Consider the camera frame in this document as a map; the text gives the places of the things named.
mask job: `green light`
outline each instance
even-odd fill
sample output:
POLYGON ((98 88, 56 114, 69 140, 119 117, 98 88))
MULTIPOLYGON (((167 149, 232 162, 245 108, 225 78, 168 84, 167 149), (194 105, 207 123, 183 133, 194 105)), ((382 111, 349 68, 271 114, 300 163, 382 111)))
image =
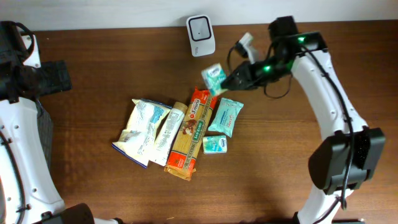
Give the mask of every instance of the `green light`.
POLYGON ((299 37, 299 38, 297 38, 297 39, 298 39, 298 41, 299 41, 299 42, 301 42, 301 43, 302 43, 302 42, 304 42, 304 40, 305 40, 305 37, 299 37))
POLYGON ((262 68, 265 72, 269 72, 269 70, 271 70, 271 66, 265 66, 264 68, 262 68))

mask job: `green logo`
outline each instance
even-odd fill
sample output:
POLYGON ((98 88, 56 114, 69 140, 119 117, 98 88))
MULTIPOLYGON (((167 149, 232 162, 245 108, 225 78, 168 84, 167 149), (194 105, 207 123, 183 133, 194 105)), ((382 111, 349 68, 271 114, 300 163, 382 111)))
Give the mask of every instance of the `green logo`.
POLYGON ((205 125, 205 121, 200 119, 198 121, 198 125, 197 125, 197 129, 195 131, 195 134, 193 135, 193 141, 195 141, 195 142, 199 141, 200 134, 201 134, 201 131, 202 131, 204 125, 205 125))

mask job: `white background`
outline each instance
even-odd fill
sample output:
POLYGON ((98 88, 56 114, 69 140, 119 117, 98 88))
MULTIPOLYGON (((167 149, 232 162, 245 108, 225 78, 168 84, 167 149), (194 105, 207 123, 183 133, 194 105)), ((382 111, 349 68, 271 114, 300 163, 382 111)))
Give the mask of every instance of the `white background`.
POLYGON ((0 20, 32 30, 184 26, 206 14, 213 25, 398 19, 398 0, 0 0, 0 20))

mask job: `wooden table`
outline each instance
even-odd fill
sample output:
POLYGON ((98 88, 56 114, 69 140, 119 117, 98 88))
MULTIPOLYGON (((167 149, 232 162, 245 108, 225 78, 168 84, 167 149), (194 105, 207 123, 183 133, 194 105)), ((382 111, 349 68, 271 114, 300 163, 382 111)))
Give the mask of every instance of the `wooden table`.
MULTIPOLYGON (((370 127, 387 136, 373 180, 348 199, 337 218, 367 223, 398 219, 398 21, 320 22, 340 82, 370 127)), ((163 167, 143 169, 116 152, 134 107, 132 98, 188 103, 200 71, 225 67, 228 49, 249 31, 266 51, 267 25, 216 26, 216 52, 194 58, 185 27, 37 32, 42 61, 65 60, 73 90, 42 98, 54 121, 51 174, 68 207, 87 203, 100 218, 126 223, 238 223, 291 218, 312 181, 307 161, 321 143, 307 98, 293 81, 290 93, 269 100, 262 89, 227 92, 244 103, 228 152, 199 153, 192 181, 163 167)), ((232 56, 232 64, 241 59, 232 56)), ((286 80, 269 88, 278 94, 286 80)))

